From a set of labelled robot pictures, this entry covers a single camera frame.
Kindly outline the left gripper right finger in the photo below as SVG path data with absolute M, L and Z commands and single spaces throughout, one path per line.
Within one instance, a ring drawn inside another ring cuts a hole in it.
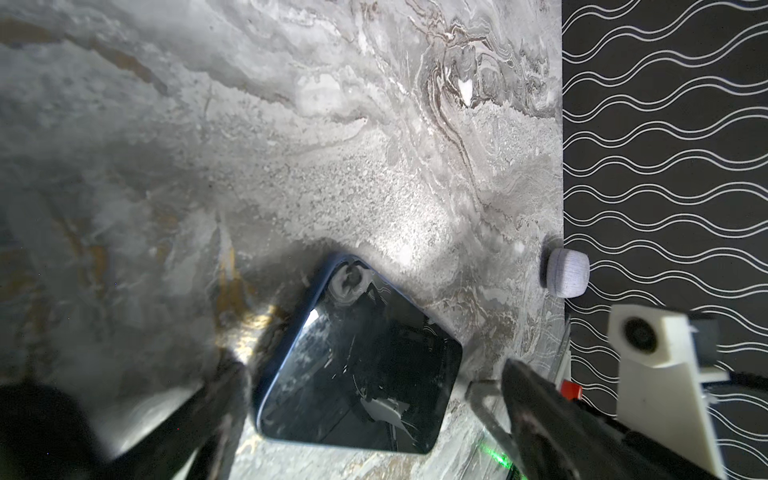
M 501 392 L 529 479 L 673 479 L 625 448 L 525 363 L 509 359 Z

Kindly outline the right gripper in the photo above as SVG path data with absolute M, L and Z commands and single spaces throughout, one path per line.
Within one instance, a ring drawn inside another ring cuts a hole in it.
M 681 457 L 647 436 L 633 431 L 586 402 L 578 383 L 563 380 L 559 392 L 566 399 L 591 415 L 603 430 L 616 438 L 625 448 L 639 454 L 673 479 L 716 479 L 710 472 Z M 469 383 L 465 399 L 496 447 L 488 453 L 512 474 L 521 474 L 520 451 L 510 430 L 509 414 L 498 380 L 475 380 Z

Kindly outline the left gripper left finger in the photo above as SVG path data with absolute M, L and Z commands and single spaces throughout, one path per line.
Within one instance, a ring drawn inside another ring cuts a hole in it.
M 137 445 L 95 470 L 92 479 L 228 479 L 247 419 L 248 367 L 225 355 L 211 380 Z

